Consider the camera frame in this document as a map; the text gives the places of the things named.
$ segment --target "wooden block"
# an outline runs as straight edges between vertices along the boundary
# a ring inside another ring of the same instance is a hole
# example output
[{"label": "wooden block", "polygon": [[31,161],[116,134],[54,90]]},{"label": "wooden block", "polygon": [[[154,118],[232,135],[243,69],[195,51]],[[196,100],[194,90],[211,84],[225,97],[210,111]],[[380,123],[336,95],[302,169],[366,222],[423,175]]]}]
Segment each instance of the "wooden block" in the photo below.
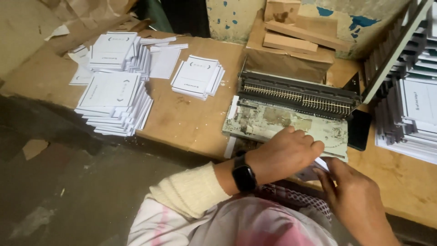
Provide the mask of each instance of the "wooden block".
[{"label": "wooden block", "polygon": [[336,50],[341,50],[346,52],[350,50],[350,46],[352,45],[350,42],[346,42],[319,33],[310,32],[302,28],[282,24],[276,21],[269,21],[267,23],[266,28],[275,32],[283,33],[288,36],[293,36],[298,39],[303,39],[306,41],[310,41],[316,44],[320,44],[326,47],[330,47]]},{"label": "wooden block", "polygon": [[263,46],[292,52],[316,54],[318,45],[302,39],[266,33]]}]

